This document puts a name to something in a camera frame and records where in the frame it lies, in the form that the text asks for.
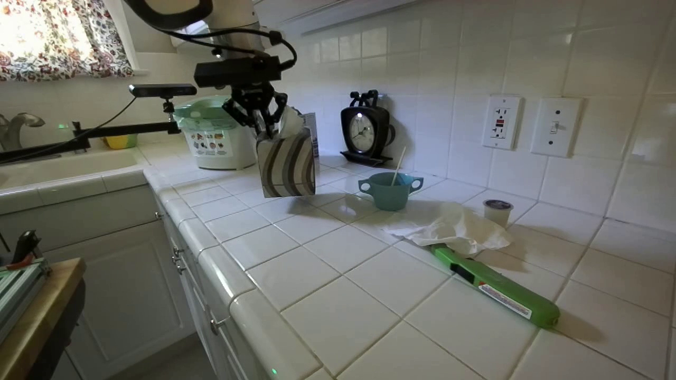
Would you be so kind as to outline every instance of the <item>light switch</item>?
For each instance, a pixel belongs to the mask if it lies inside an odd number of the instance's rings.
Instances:
[[[531,151],[571,155],[580,98],[541,98]]]

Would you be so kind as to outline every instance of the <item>green handle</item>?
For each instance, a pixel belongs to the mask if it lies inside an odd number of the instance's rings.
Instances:
[[[430,245],[426,246],[440,261],[444,261],[451,272],[463,276],[467,283],[471,283],[478,290],[483,296],[493,298],[494,302],[502,303],[511,313],[529,318],[537,327],[554,329],[559,316],[558,305],[514,283],[511,279],[494,272],[481,261],[467,259],[457,254],[451,248],[446,245]]]

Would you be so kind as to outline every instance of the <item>window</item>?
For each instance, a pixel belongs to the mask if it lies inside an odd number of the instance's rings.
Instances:
[[[126,73],[130,62],[104,0],[0,2],[0,80]]]

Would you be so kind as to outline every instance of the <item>white cup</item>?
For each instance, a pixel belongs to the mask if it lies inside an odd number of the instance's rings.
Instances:
[[[514,208],[511,203],[488,199],[483,203],[483,218],[494,224],[506,225],[511,208]]]

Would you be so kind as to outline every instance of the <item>decorative clock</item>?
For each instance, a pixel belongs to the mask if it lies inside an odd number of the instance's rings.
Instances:
[[[396,138],[396,126],[389,112],[378,105],[378,91],[351,92],[353,101],[341,112],[342,136],[351,163],[382,167],[389,155],[382,149]]]

